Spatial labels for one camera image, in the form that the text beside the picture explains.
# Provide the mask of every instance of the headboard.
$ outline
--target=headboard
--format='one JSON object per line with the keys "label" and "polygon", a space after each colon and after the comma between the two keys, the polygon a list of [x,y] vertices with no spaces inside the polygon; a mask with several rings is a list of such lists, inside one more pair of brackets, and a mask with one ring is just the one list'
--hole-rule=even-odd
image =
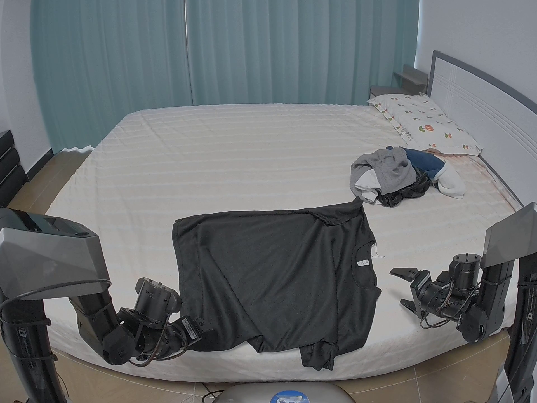
{"label": "headboard", "polygon": [[537,104],[436,50],[427,95],[475,138],[480,157],[522,205],[537,201]]}

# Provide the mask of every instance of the black garment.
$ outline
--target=black garment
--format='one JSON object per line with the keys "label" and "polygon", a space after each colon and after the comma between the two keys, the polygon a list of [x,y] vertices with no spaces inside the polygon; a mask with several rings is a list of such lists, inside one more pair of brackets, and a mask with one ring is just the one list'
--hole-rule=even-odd
{"label": "black garment", "polygon": [[401,188],[395,192],[389,192],[387,194],[380,194],[380,190],[377,199],[386,207],[397,206],[404,198],[418,198],[421,197],[431,186],[431,178],[426,171],[414,167],[416,171],[416,181],[413,184]]}
{"label": "black garment", "polygon": [[244,341],[259,353],[299,347],[304,366],[332,370],[334,357],[364,346],[371,328],[381,292],[373,243],[359,198],[176,221],[181,314],[214,329],[192,349]]}

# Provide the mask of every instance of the blue round sticker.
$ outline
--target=blue round sticker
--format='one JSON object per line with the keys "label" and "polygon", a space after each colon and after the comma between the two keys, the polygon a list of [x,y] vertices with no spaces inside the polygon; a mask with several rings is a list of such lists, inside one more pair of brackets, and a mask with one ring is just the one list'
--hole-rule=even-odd
{"label": "blue round sticker", "polygon": [[309,403],[305,394],[299,391],[287,390],[280,391],[270,401],[270,403]]}

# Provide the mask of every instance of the mattress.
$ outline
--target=mattress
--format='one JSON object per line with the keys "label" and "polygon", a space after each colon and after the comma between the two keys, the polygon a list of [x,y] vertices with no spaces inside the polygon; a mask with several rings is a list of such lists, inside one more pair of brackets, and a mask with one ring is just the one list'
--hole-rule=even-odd
{"label": "mattress", "polygon": [[[171,231],[178,218],[226,210],[283,210],[349,202],[350,165],[361,154],[403,145],[371,106],[218,105],[127,115],[95,148],[48,214],[97,232],[114,306],[132,307],[145,276],[178,286]],[[464,344],[455,324],[424,330],[399,304],[409,283],[393,267],[447,270],[455,254],[483,252],[486,229],[511,214],[506,188],[479,158],[447,158],[465,180],[463,199],[434,188],[395,208],[365,205],[377,240],[373,265],[382,294],[366,345],[336,357],[333,371],[301,364],[298,349],[256,353],[187,351],[140,369],[107,365],[79,337],[67,299],[46,300],[51,345],[88,362],[176,381],[335,380],[402,369]],[[514,276],[518,273],[515,265]],[[510,286],[503,326],[514,320]]]}

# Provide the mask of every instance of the gray garment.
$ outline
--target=gray garment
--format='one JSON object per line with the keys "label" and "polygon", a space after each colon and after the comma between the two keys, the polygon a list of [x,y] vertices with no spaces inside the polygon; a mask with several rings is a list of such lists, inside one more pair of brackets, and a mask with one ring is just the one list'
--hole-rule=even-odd
{"label": "gray garment", "polygon": [[373,169],[380,184],[380,193],[399,191],[416,181],[416,171],[403,148],[379,149],[372,154],[364,154],[351,165],[350,188],[355,196],[359,196],[354,184],[365,171]]}

